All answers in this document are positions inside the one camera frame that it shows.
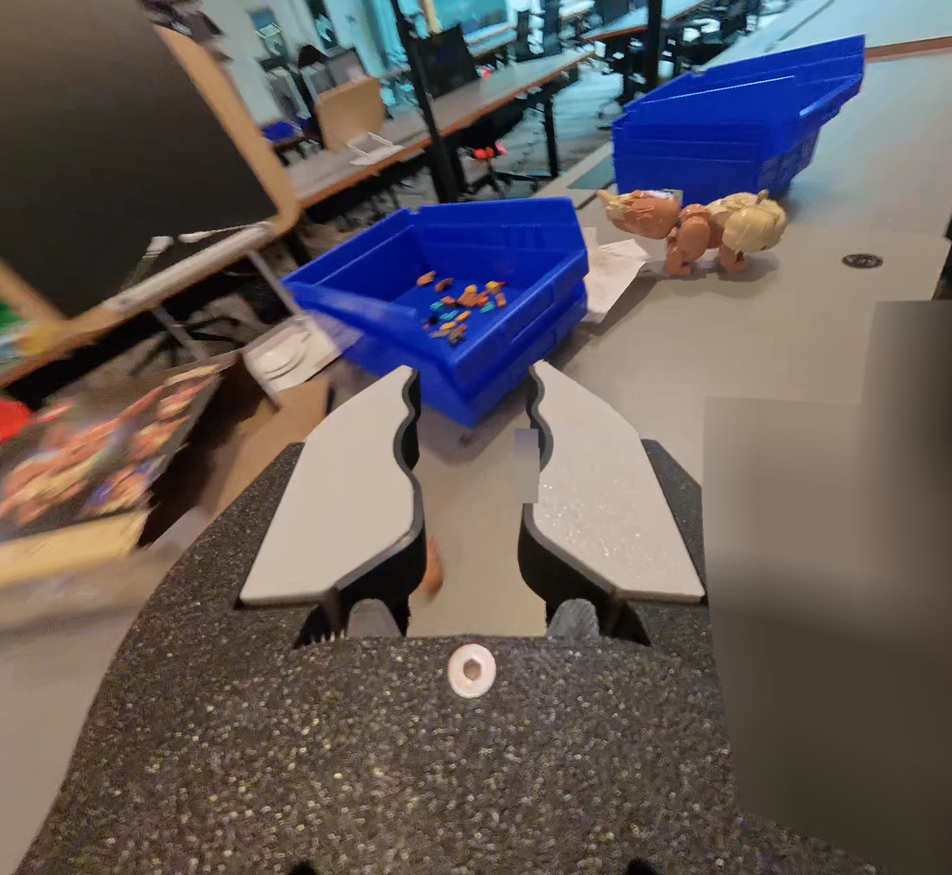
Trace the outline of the printed cardboard sheet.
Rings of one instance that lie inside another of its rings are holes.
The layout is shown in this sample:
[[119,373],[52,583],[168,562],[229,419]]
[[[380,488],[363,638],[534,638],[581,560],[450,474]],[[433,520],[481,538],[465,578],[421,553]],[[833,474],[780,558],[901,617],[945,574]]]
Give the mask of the printed cardboard sheet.
[[36,412],[1,449],[1,583],[136,550],[157,483],[218,391],[231,355],[83,389]]

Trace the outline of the black light stand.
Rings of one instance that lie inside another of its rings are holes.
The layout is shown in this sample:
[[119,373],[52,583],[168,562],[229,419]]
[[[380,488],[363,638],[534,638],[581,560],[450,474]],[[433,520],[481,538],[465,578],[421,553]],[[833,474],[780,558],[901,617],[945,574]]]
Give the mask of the black light stand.
[[458,181],[450,165],[446,144],[437,125],[432,98],[426,83],[422,59],[417,46],[417,35],[402,11],[398,0],[389,0],[400,41],[407,57],[411,83],[422,119],[430,137],[430,171],[437,200],[451,203],[458,200]]

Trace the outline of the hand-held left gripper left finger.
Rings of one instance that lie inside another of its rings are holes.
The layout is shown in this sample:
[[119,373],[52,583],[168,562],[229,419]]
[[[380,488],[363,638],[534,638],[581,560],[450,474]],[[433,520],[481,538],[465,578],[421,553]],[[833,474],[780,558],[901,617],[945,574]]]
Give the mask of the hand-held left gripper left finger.
[[243,608],[309,607],[327,630],[378,602],[408,630],[426,571],[419,373],[399,367],[330,413],[303,443],[239,593]]

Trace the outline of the blue plastic bin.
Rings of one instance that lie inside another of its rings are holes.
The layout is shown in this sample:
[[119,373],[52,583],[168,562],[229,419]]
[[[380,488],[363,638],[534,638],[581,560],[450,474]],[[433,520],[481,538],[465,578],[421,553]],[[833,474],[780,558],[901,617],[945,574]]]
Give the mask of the blue plastic bin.
[[542,294],[542,306],[585,284],[589,259],[567,198],[464,202],[402,209],[298,268],[283,285],[303,310],[345,328],[344,350],[363,333],[417,344],[432,294],[428,271],[458,287],[506,281],[507,305]]
[[613,121],[615,184],[680,191],[683,203],[779,197],[814,157],[823,127],[860,92],[865,37],[684,73]]
[[400,366],[419,375],[422,403],[454,423],[473,428],[499,405],[585,317],[583,282],[542,306],[542,294],[525,295],[503,310],[476,313],[456,345],[422,329],[417,344],[363,333],[344,350],[352,365],[377,376]]

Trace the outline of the black office chair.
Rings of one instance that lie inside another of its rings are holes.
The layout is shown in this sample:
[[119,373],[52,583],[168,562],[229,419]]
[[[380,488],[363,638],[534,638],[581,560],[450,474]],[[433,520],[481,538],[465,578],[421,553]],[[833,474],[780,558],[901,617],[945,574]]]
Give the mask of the black office chair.
[[[418,38],[415,44],[427,89],[434,98],[444,97],[480,79],[461,24]],[[519,124],[522,117],[521,103],[508,104],[445,139],[449,165],[459,190],[473,192],[460,160],[459,149],[462,147],[485,165],[485,174],[477,181],[476,188],[489,187],[499,196],[504,194],[492,161],[506,153],[502,140]]]

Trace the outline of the black panel with wooden edge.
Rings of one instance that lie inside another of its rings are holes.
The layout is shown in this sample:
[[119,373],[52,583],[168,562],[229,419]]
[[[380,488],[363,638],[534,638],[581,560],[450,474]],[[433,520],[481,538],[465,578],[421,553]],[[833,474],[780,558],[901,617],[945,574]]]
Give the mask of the black panel with wooden edge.
[[2,0],[2,384],[290,233],[233,85],[139,0]]

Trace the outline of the toy bricks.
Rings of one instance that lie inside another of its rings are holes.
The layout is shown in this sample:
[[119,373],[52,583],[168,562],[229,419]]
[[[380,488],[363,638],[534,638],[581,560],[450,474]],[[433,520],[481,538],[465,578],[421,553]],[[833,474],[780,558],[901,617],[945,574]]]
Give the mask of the toy bricks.
[[507,306],[506,281],[458,287],[452,277],[431,270],[417,277],[415,288],[432,294],[432,302],[422,312],[422,333],[452,348],[467,340],[471,321]]

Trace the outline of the brown toy brick model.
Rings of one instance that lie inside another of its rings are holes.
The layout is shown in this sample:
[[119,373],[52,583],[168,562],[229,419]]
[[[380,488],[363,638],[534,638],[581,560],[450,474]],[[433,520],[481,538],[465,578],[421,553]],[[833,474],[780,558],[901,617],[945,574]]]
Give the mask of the brown toy brick model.
[[665,242],[664,270],[671,277],[690,276],[710,250],[716,251],[723,272],[743,273],[747,256],[775,248],[788,223],[783,208],[765,190],[733,193],[706,204],[683,203],[675,190],[613,194],[602,189],[596,196],[613,226]]

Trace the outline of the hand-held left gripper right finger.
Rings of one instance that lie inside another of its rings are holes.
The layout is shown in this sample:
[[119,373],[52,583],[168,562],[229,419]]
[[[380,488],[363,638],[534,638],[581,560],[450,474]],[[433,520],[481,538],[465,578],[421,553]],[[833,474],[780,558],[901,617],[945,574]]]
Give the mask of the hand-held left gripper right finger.
[[700,573],[636,428],[548,362],[530,385],[539,478],[524,503],[525,582],[553,606],[574,583],[592,604],[700,604]]

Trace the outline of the printed paper sheet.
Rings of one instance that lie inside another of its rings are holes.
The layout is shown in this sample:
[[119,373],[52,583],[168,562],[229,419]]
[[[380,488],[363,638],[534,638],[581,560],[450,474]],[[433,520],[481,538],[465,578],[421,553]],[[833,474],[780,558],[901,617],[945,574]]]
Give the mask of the printed paper sheet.
[[588,312],[584,322],[601,323],[634,283],[649,252],[631,236],[602,244],[595,227],[583,227],[589,272],[585,277]]

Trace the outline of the long wooden office table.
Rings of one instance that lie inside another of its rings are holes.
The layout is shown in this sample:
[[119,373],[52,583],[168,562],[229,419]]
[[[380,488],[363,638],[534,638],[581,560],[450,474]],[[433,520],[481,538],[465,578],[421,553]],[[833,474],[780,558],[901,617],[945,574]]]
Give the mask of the long wooden office table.
[[559,55],[531,62],[519,62],[499,69],[489,77],[468,83],[443,97],[430,100],[425,107],[431,111],[436,134],[431,134],[419,112],[406,112],[383,126],[382,137],[395,149],[378,162],[359,167],[343,154],[320,150],[305,159],[279,165],[279,185],[290,188],[302,207],[319,202],[381,176],[384,171],[408,160],[425,160],[434,141],[458,135],[480,122],[519,96],[537,88],[546,96],[543,125],[546,138],[549,179],[560,176],[560,157],[556,142],[554,110],[551,105],[555,82],[568,78],[591,53],[573,49]]
[[[678,20],[696,11],[711,0],[662,0],[661,22]],[[606,43],[615,38],[643,34],[649,26],[649,8],[645,5],[627,12],[624,16],[605,25],[593,28],[582,36],[586,44]]]

